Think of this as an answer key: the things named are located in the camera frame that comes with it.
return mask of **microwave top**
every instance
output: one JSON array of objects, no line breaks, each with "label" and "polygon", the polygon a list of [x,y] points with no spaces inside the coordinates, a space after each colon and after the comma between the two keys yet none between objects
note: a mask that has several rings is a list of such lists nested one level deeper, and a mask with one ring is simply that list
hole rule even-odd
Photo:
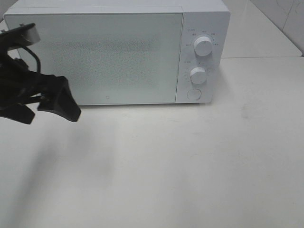
[{"label": "microwave top", "polygon": [[[32,8],[25,13],[24,8]],[[221,0],[18,0],[8,14],[181,13],[228,11]]]}]

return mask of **control panel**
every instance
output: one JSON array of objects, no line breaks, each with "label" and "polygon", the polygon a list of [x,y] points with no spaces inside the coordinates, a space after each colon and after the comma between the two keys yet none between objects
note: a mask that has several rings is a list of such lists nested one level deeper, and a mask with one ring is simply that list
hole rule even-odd
[{"label": "control panel", "polygon": [[184,13],[176,103],[210,102],[230,13]]}]

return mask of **power level knob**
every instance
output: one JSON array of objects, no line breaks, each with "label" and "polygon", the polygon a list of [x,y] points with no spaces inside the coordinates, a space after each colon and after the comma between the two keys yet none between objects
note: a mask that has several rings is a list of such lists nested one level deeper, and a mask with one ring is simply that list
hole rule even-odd
[{"label": "power level knob", "polygon": [[212,41],[209,37],[199,37],[194,41],[194,51],[198,56],[206,56],[212,52]]},{"label": "power level knob", "polygon": [[190,79],[193,84],[203,84],[207,80],[207,73],[204,68],[196,67],[190,71]]}]

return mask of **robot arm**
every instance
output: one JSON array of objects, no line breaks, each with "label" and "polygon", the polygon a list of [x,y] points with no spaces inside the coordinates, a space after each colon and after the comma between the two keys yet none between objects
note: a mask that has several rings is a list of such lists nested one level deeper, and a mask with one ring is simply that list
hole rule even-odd
[{"label": "robot arm", "polygon": [[[21,25],[0,34],[0,117],[31,124],[35,114],[26,105],[39,103],[38,110],[51,112],[76,122],[80,109],[64,76],[44,75],[40,60],[27,46],[40,40],[35,24]],[[23,48],[37,62],[30,71],[22,59],[12,59],[9,50]]]}]

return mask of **black cable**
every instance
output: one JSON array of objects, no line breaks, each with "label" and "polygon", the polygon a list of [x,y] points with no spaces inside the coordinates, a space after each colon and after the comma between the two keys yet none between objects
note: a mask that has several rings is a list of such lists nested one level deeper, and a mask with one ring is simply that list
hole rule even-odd
[{"label": "black cable", "polygon": [[40,62],[40,59],[38,58],[38,56],[31,49],[29,49],[28,47],[26,47],[22,44],[15,44],[15,45],[24,49],[24,50],[26,50],[27,52],[29,52],[34,57],[34,59],[37,62],[37,73],[40,74],[41,73],[41,62]]}]

